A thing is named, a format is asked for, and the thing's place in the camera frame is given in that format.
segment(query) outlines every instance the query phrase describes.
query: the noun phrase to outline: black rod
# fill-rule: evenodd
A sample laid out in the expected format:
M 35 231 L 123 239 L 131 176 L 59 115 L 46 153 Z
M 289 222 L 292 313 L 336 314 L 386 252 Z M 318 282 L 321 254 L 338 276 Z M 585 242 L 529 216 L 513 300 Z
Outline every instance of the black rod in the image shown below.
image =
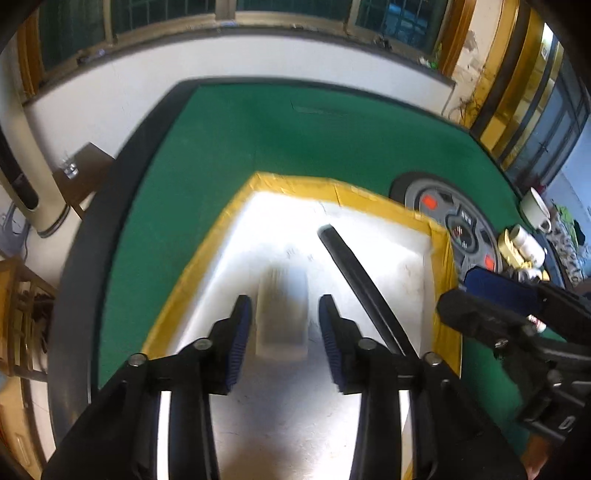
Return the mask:
M 318 230 L 318 236 L 374 323 L 376 330 L 384 339 L 388 349 L 392 353 L 418 359 L 417 353 L 396 315 L 335 228 L 332 225 L 326 225 Z

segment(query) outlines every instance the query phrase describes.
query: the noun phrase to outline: screw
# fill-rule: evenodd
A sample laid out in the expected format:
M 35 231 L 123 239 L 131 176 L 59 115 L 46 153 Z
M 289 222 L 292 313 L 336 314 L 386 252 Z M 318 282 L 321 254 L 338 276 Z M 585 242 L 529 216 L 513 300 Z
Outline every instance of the screw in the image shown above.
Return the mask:
M 361 350 L 373 350 L 377 347 L 377 343 L 375 343 L 375 340 L 372 340 L 371 338 L 362 338 L 357 343 L 357 345 L 359 345 L 359 348 L 361 348 Z
M 560 375 L 558 370 L 550 370 L 546 378 L 548 379 L 548 383 L 550 383 L 550 385 L 552 385 L 554 388 L 562 385 L 562 375 Z
M 432 367 L 436 367 L 441 362 L 443 362 L 443 358 L 441 358 L 440 355 L 438 355 L 435 352 L 425 353 L 425 356 L 423 358 Z
M 143 353 L 134 353 L 127 359 L 127 363 L 129 363 L 132 367 L 139 367 L 143 365 L 146 360 L 148 359 Z
M 193 342 L 193 346 L 197 350 L 209 350 L 212 345 L 213 343 L 209 338 L 200 338 L 199 340 L 195 340 Z
M 498 349 L 505 348 L 508 344 L 509 344 L 509 340 L 507 340 L 506 338 L 501 338 L 500 340 L 496 341 L 495 348 L 498 348 Z

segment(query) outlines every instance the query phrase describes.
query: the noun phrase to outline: yellow tape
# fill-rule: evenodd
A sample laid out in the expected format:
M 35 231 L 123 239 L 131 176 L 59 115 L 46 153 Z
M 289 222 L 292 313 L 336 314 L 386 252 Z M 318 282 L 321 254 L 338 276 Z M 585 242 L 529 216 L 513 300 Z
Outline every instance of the yellow tape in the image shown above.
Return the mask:
M 457 286 L 449 234 L 434 220 L 418 212 L 407 210 L 385 197 L 340 181 L 255 173 L 222 210 L 174 286 L 142 347 L 142 351 L 150 358 L 158 358 L 167 354 L 170 341 L 205 276 L 211 260 L 221 246 L 234 218 L 255 192 L 282 193 L 302 199 L 333 202 L 343 207 L 400 223 L 429 235 L 433 244 L 431 265 L 436 300 L 441 294 Z M 462 338 L 459 333 L 443 325 L 439 321 L 437 313 L 433 315 L 433 351 L 439 353 L 459 374 Z

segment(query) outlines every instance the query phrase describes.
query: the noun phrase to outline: small table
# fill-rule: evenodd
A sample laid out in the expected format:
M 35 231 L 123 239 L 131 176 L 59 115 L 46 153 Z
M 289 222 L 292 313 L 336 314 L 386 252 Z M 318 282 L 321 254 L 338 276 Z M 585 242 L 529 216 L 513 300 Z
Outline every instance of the small table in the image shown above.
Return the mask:
M 61 195 L 80 218 L 84 217 L 84 210 L 80 204 L 88 198 L 88 195 L 100 188 L 112 162 L 113 158 L 109 154 L 89 143 L 75 153 L 68 162 L 69 166 L 75 166 L 77 170 L 74 177 L 69 178 L 62 169 L 53 173 L 53 179 Z

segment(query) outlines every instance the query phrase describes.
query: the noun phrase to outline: green table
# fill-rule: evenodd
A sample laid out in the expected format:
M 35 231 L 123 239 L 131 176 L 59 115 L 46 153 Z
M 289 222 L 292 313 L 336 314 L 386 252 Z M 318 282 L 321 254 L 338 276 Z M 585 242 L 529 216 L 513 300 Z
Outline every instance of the green table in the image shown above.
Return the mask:
M 501 230 L 517 197 L 470 135 L 440 118 L 364 95 L 288 85 L 198 88 L 155 156 L 111 269 L 100 331 L 100 384 L 139 351 L 184 266 L 255 171 L 330 177 L 387 196 L 426 171 L 459 186 Z M 463 377 L 521 450 L 517 388 L 492 353 L 465 341 Z

